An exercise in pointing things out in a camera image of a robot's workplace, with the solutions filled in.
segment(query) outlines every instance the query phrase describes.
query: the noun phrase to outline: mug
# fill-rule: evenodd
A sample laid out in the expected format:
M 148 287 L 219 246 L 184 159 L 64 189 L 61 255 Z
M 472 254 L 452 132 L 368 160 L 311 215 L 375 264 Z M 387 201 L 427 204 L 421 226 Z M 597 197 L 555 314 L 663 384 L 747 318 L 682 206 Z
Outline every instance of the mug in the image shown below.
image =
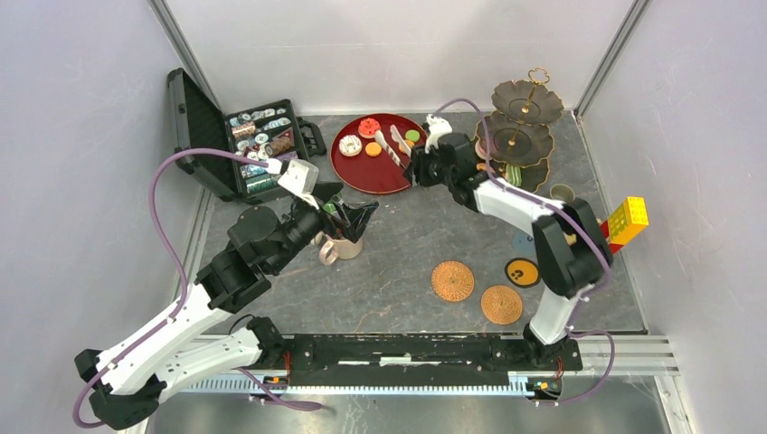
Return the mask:
M 312 244 L 319 245 L 325 237 L 323 232 L 318 233 L 312 240 Z M 346 239 L 331 240 L 328 237 L 325 244 L 319 249 L 319 261 L 325 265 L 331 265 L 336 262 L 336 259 L 352 259 L 359 254 L 362 246 L 362 240 L 351 242 Z

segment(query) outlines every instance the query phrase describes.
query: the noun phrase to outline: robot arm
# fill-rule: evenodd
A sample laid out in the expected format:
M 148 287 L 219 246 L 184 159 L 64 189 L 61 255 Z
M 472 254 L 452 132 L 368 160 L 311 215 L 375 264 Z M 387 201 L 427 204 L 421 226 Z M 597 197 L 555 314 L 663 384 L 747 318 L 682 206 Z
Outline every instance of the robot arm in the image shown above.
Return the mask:
M 405 177 L 411 184 L 447 185 L 456 203 L 474 212 L 498 217 L 534 238 L 538 267 L 544 294 L 535 316 L 526 326 L 523 337 L 530 344 L 532 359 L 543 359 L 561 348 L 566 340 L 567 321 L 570 319 L 579 295 L 599 280 L 603 269 L 583 240 L 568 245 L 566 234 L 573 234 L 560 216 L 548 207 L 534 203 L 523 195 L 509 194 L 506 190 L 519 190 L 502 179 L 496 182 L 477 169 L 474 146 L 465 134 L 452 133 L 447 122 L 430 115 L 427 118 L 430 136 L 426 146 L 412 150 L 411 163 Z M 437 127 L 437 139 L 432 140 L 432 126 Z M 601 234 L 596 217 L 587 202 L 575 199 L 563 203 L 537 197 L 567 213 L 581 225 L 598 246 L 608 263 L 612 254 Z
M 123 342 L 105 351 L 85 350 L 75 358 L 80 377 L 88 382 L 109 367 L 89 397 L 94 414 L 113 429 L 130 427 L 189 384 L 230 369 L 267 360 L 281 337 L 268 318 L 255 318 L 240 331 L 180 352 L 195 337 L 237 315 L 266 292 L 266 275 L 278 275 L 321 231 L 358 241 L 378 203 L 353 208 L 340 199 L 341 183 L 316 183 L 317 169 L 293 160 L 280 183 L 296 197 L 289 214 L 278 218 L 265 206 L 245 210 L 229 230 L 230 242 L 197 274 L 175 319 L 180 299 Z M 167 322 L 156 333 L 112 364 L 115 356 L 147 331 Z

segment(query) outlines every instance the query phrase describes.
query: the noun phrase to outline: white wall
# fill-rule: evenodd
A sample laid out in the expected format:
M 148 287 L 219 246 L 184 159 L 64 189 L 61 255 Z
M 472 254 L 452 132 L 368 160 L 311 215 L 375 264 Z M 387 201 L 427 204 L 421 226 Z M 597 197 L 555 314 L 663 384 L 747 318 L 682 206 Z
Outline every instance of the white wall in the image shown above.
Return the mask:
M 166 0 L 225 111 L 291 98 L 307 113 L 491 107 L 544 66 L 573 107 L 630 0 Z
M 655 1 L 584 128 L 611 205 L 645 196 L 622 250 L 704 433 L 767 426 L 764 2 Z
M 73 357 L 172 293 L 147 190 L 171 154 L 166 74 L 180 62 L 146 0 L 4 2 L 0 52 L 0 431 L 81 432 Z M 174 168 L 160 182 L 175 246 L 198 191 Z

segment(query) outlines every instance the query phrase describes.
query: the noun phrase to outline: round red plate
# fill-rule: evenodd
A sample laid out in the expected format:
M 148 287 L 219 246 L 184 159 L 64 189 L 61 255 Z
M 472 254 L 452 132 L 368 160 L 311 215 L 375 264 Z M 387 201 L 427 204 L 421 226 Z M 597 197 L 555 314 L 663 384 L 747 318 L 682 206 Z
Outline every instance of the round red plate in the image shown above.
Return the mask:
M 363 116 L 346 124 L 333 140 L 333 145 L 330 147 L 330 162 L 333 165 L 333 169 L 336 170 L 336 174 L 338 174 L 342 181 L 363 193 L 390 194 L 401 192 L 410 187 L 410 184 L 402 176 L 404 168 L 395 164 L 385 151 L 379 156 L 368 156 L 365 153 L 365 145 L 375 141 L 374 138 L 361 137 L 357 132 L 360 121 L 366 118 L 373 118 L 381 124 L 381 131 L 383 136 L 386 137 L 386 143 L 394 149 L 394 152 L 397 153 L 405 166 L 410 163 L 410 158 L 400 152 L 399 145 L 392 138 L 390 131 L 392 125 L 397 127 L 402 138 L 405 137 L 408 130 L 414 129 L 418 131 L 421 134 L 421 138 L 415 143 L 416 146 L 426 143 L 426 133 L 423 132 L 423 129 L 418 124 L 408 118 L 389 113 L 375 113 Z M 338 142 L 342 137 L 348 135 L 357 136 L 362 140 L 363 150 L 356 156 L 344 156 L 338 149 Z

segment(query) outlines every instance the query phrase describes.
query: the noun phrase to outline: lego brick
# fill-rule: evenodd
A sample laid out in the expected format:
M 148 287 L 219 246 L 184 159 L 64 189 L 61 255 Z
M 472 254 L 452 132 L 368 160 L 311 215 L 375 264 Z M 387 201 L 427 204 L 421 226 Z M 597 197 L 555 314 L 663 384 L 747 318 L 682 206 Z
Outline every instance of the lego brick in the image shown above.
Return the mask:
M 648 225 L 647 208 L 641 197 L 627 197 L 607 220 L 610 243 L 626 245 Z
M 602 222 L 600 225 L 601 234 L 604 236 L 604 238 L 610 237 L 610 226 L 608 226 L 607 222 Z

